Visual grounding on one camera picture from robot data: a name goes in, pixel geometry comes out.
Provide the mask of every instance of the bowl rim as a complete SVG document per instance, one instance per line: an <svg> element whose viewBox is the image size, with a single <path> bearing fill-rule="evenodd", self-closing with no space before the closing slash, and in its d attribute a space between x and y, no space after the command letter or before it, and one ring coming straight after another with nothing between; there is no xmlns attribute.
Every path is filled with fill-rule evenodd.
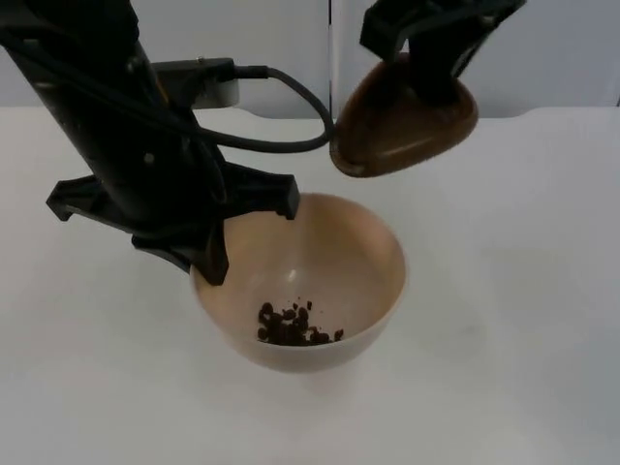
<svg viewBox="0 0 620 465"><path fill-rule="evenodd" d="M403 264L404 264L404 277L403 277L403 285L400 288L400 292L398 293L398 296L396 297L396 299L394 300L394 302L391 304L391 306L389 307L389 310L386 311L385 315L383 317L381 317L379 320L377 320L374 324L372 324L371 326L369 326L368 328L366 328L365 330L355 334L354 336L350 337L350 338L346 338L346 339L342 339L341 341L334 341L334 342L330 342L328 344L323 344L320 346L278 346L276 344L269 344L267 342L263 342L260 341L258 339L254 339L254 338L250 338L250 337L246 337L246 336L242 336L242 337L235 337L235 336L231 336L229 335L229 333L223 329L213 318L211 318L211 316L209 315L209 312L202 306L202 302L199 296L199 292L198 292L198 279L200 276L200 273L196 270L196 268L192 265L190 268L190 279L192 281L192 289L194 291L194 296L196 297L196 300L198 301L198 305L200 306L201 310L206 313L206 315L208 316L209 320L214 323L218 330L220 330L225 337L230 337L230 338L234 338L236 340L240 340L244 343L250 343L250 344L257 344L257 345L261 345L261 346L267 346L269 348L272 348L274 350L284 350L284 351L290 351L290 352L310 352L310 351L324 351L324 350L328 350L330 348L333 347L339 347L339 346L343 346L346 344L352 344L354 343L356 340L361 339L362 337L364 337L367 333L369 333L371 330L373 330L375 327L380 326L383 323L386 323L391 316L394 314L394 312L396 311L396 309L398 307L400 307L406 292L409 291L409 286L410 286L410 268L409 268L409 257L407 255L407 251L405 250L405 248L402 246L401 240L398 237L398 235L396 234L396 232L389 226L389 224L384 220L384 218L378 214L377 212L375 212L374 210L372 210L371 208L359 203L358 201L353 201L351 199L347 199L345 197L341 197L341 196L337 196L334 194L327 194L327 193L320 193L320 192L303 192L301 193L302 197L309 197L309 196L313 196L313 197L329 197L329 198L335 198L341 201L345 201L345 202L350 202L350 203L354 203L355 205L365 209L369 214L371 214L372 216L376 217L376 219L382 223L384 225L384 227L391 233L391 235L394 237L396 244L398 245L398 250L400 251L400 254L402 256L403 259Z"/></svg>

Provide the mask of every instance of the black cable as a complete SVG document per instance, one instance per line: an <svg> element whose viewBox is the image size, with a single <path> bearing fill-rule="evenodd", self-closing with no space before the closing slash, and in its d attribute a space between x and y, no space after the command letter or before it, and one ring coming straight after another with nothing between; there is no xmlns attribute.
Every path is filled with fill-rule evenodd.
<svg viewBox="0 0 620 465"><path fill-rule="evenodd" d="M60 62L43 51L32 49L19 38L0 28L0 45L17 53L33 63L57 75L89 96L105 105L122 109L130 116L147 124L161 127L192 138L206 138L218 145L264 153L296 153L307 152L322 147L331 139L334 132L333 120L323 103L300 82L286 73L268 67L236 67L236 76L240 78L275 78L288 85L294 92L306 100L319 114L324 123L324 132L313 139L295 142L275 142L258 139L247 139L231 134L219 133L205 128L196 128L185 121L174 117L173 113L149 107L123 93L100 83L89 75L71 65Z"/></svg>

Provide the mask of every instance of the coffee bean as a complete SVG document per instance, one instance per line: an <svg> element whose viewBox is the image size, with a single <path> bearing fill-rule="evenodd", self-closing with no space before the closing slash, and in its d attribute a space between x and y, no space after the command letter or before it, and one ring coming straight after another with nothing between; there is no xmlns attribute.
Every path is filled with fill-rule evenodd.
<svg viewBox="0 0 620 465"><path fill-rule="evenodd" d="M269 317L273 314L273 305L269 302L264 303L263 307L261 307L261 311L259 312L259 323L267 323L269 321Z"/></svg>

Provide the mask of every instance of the pile of coffee beans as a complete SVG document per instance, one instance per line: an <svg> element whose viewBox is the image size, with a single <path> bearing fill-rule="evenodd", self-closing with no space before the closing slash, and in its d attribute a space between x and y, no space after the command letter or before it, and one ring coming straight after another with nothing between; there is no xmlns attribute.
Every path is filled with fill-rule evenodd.
<svg viewBox="0 0 620 465"><path fill-rule="evenodd" d="M337 330L333 339L326 332L320 332L316 326L310 326L312 302L305 307L294 303L292 308L283 309L281 313L266 302L259 311L259 340L277 346L320 346L342 340L344 329Z"/></svg>

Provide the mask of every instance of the roasted coffee bean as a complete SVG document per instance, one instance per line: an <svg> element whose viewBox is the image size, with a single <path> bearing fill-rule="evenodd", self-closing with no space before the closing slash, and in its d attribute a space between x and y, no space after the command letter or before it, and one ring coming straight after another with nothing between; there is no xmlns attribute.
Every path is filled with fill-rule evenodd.
<svg viewBox="0 0 620 465"><path fill-rule="evenodd" d="M264 303L261 311L259 312L259 323L266 323L269 321L269 317L273 314L273 305L269 302Z"/></svg>
<svg viewBox="0 0 620 465"><path fill-rule="evenodd" d="M285 310L284 313L282 314L282 318L287 322L294 319L296 316L297 316L297 313L293 309Z"/></svg>

